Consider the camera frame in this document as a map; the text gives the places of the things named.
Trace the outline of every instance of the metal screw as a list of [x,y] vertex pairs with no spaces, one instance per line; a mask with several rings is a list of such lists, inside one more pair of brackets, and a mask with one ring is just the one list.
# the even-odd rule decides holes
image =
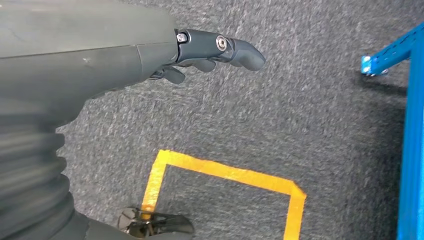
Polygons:
[[227,40],[225,37],[219,35],[216,37],[216,46],[219,50],[225,51],[227,49]]
[[176,35],[176,40],[177,40],[180,44],[182,44],[182,43],[187,42],[187,41],[189,40],[189,38],[187,37],[187,35],[186,35],[185,33],[181,32],[181,33],[178,33],[178,34]]

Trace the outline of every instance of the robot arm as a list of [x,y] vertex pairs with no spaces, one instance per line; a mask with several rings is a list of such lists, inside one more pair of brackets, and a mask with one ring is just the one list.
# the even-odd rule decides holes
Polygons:
[[[0,0],[0,240],[135,239],[74,210],[56,128],[87,99],[146,79],[178,84],[174,67],[209,72],[215,62],[257,71],[265,59],[245,41],[178,30],[158,9]],[[174,230],[147,238],[191,238]]]

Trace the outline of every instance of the yellow floor marking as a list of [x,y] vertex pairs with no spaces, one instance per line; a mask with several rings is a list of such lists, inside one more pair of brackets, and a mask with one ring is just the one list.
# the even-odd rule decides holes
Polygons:
[[290,195],[283,240],[298,240],[306,194],[292,181],[264,173],[196,159],[182,153],[160,150],[151,168],[141,209],[154,212],[167,165],[233,180],[254,187]]

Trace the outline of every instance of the blue metal beam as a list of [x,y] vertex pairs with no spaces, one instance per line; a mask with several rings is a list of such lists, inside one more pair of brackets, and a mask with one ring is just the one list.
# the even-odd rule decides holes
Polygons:
[[373,56],[363,56],[361,72],[366,75],[379,75],[409,58],[417,36],[422,33],[424,33],[424,22]]
[[403,136],[397,240],[424,240],[424,33],[416,36]]

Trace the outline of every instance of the gray carpet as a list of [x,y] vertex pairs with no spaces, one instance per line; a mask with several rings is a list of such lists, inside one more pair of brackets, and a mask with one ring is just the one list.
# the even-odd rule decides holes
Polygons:
[[[187,69],[87,102],[60,131],[76,207],[115,225],[138,206],[159,149],[291,179],[303,240],[395,239],[408,64],[365,79],[360,57],[424,21],[423,0],[141,0],[179,25],[253,43],[259,72]],[[196,240],[281,240],[288,197],[169,168],[157,210]]]

